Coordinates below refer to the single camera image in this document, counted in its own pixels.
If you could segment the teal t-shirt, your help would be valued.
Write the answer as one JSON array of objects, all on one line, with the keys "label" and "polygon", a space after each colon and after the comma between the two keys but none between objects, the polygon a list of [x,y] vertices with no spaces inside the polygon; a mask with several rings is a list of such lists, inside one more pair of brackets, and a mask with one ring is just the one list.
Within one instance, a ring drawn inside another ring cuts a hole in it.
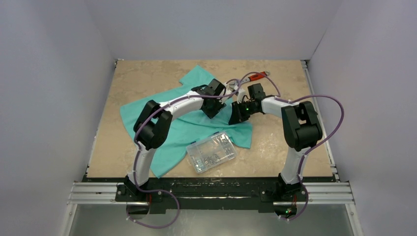
[{"label": "teal t-shirt", "polygon": [[[207,85],[213,78],[212,74],[197,65],[180,79],[182,84],[180,87],[121,106],[121,119],[129,136],[134,137],[133,126],[149,100],[156,102],[173,100],[186,94],[193,87]],[[236,146],[250,148],[253,132],[252,124],[243,122],[229,125],[231,112],[231,101],[227,100],[226,107],[212,119],[198,110],[174,120],[171,123],[166,141],[158,148],[152,160],[150,169],[153,174],[156,177],[166,175],[185,157],[186,147],[189,144],[207,138],[216,132],[226,132]]]}]

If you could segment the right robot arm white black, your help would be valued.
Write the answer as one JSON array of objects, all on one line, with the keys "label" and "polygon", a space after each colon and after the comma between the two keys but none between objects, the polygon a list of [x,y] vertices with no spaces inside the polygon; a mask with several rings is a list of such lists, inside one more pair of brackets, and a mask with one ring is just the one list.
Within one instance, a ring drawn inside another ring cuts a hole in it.
[{"label": "right robot arm white black", "polygon": [[297,103],[266,95],[261,84],[249,86],[248,91],[248,101],[232,103],[229,124],[247,121],[255,113],[274,115],[282,119],[284,138],[289,149],[284,167],[278,175],[275,193],[280,199],[288,200],[301,190],[308,150],[323,137],[318,114],[310,101]]}]

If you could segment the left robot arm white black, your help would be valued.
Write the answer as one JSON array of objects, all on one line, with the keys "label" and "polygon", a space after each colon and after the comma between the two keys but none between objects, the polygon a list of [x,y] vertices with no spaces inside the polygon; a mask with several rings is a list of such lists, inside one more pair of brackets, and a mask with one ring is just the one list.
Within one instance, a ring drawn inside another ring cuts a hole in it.
[{"label": "left robot arm white black", "polygon": [[156,150],[168,137],[172,121],[193,111],[201,110],[213,118],[224,107],[225,101],[235,93],[235,89],[213,79],[208,85],[192,88],[186,94],[170,101],[158,103],[148,101],[135,125],[134,143],[138,151],[133,169],[126,176],[132,183],[127,194],[134,201],[141,201],[151,190],[144,186],[149,180],[150,166]]}]

